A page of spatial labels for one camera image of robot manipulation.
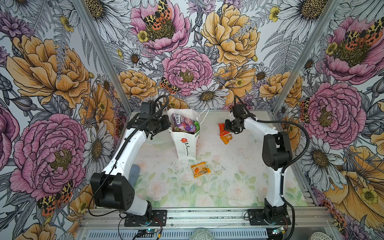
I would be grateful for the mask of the small red sachet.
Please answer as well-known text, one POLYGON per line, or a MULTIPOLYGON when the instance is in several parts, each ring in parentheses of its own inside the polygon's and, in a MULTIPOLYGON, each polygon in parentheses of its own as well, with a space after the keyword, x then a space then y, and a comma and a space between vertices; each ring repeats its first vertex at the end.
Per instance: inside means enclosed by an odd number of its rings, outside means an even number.
POLYGON ((220 128, 220 137, 226 136, 226 135, 228 135, 230 133, 229 131, 227 131, 225 129, 225 124, 224 123, 218 124, 218 126, 220 128))

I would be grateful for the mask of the small purple snack bag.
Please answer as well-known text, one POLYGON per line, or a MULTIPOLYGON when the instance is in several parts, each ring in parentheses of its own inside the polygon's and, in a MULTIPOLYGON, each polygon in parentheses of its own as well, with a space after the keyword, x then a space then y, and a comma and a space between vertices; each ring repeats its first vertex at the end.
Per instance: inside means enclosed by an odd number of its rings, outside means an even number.
POLYGON ((183 132, 188 134, 196 133, 197 126, 193 120, 179 114, 172 114, 172 118, 174 120, 174 132, 183 132))

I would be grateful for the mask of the white paper bag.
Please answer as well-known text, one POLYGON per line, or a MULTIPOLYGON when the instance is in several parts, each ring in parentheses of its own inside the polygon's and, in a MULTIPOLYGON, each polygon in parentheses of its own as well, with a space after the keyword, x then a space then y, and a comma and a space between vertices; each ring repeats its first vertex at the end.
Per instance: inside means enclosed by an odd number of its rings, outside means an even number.
POLYGON ((209 113, 209 109, 205 109, 202 112, 198 113, 191 109, 170 109, 168 110, 169 120, 171 122, 171 127, 169 132, 175 143, 177 155, 179 160, 196 160, 199 137, 202 131, 202 123, 204 122, 206 116, 209 113), (172 114, 179 114, 191 120, 198 121, 200 124, 200 130, 195 134, 188 134, 183 132, 174 132, 174 120, 172 114))

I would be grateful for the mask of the green chips bag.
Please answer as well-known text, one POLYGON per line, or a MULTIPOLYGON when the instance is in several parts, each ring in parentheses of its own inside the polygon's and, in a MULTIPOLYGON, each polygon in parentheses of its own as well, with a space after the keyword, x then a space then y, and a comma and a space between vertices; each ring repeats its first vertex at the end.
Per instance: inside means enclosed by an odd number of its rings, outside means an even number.
POLYGON ((199 124, 199 122, 198 122, 198 121, 195 121, 195 122, 194 122, 194 125, 195 125, 195 127, 196 127, 196 132, 198 132, 198 131, 200 130, 200 124, 199 124))

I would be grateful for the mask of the orange snack packet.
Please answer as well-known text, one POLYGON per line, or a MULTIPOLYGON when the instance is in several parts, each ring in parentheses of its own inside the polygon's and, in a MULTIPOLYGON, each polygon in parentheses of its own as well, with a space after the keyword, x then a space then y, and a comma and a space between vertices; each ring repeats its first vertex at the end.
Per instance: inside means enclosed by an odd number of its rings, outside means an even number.
POLYGON ((206 162, 191 165, 191 170, 195 179, 211 172, 206 162))

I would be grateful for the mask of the small orange sachet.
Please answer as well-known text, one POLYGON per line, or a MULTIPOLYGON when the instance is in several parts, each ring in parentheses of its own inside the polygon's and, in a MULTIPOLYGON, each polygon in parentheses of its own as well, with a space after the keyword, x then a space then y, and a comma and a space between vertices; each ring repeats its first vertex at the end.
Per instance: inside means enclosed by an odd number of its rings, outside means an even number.
POLYGON ((233 139, 233 136, 232 134, 228 134, 228 135, 220 136, 220 139, 223 141, 225 145, 227 145, 233 139))

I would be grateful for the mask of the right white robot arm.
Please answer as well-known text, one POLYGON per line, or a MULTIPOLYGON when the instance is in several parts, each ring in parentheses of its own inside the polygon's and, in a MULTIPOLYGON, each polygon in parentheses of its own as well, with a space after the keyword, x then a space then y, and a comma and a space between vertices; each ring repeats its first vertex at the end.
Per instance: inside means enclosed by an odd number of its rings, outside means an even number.
POLYGON ((273 225, 280 221, 290 224, 295 220, 295 211, 284 197, 286 170, 298 161, 309 149, 310 137, 307 130, 300 124, 290 121, 264 121, 250 112, 240 97, 235 96, 234 106, 231 109, 233 120, 225 121, 225 130, 240 134, 243 130, 262 138, 262 160, 269 167, 269 186, 265 198, 264 209, 259 217, 267 224, 273 225), (301 152, 294 157, 289 134, 278 131, 268 124, 287 124, 298 127, 306 136, 306 143, 301 152))

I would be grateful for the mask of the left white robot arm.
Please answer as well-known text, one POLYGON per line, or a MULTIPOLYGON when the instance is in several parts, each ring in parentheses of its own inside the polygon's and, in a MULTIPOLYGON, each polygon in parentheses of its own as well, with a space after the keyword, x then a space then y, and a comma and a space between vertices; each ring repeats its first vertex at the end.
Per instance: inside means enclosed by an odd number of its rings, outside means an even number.
POLYGON ((163 114, 168 104, 166 95, 144 102, 141 111, 128 121, 112 160, 91 177, 92 201, 97 207, 130 214, 143 222, 151 221, 152 205, 136 196, 130 177, 135 158, 147 138, 170 128, 169 117, 163 114))

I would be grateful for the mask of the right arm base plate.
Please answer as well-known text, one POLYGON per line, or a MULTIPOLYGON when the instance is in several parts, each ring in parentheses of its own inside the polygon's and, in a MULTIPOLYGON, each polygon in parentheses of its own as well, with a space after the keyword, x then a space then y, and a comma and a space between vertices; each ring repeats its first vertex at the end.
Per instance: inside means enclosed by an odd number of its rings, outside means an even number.
POLYGON ((291 219, 287 210, 274 213, 264 209, 249 209, 245 215, 251 226, 261 225, 290 225, 291 219))

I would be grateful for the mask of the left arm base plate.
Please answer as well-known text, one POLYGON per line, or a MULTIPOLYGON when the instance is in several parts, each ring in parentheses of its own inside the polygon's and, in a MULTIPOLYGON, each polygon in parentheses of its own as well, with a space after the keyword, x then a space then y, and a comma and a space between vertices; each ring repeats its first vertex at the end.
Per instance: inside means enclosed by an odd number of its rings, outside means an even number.
POLYGON ((152 210, 144 216, 128 214, 125 217, 125 227, 165 227, 167 210, 152 210))

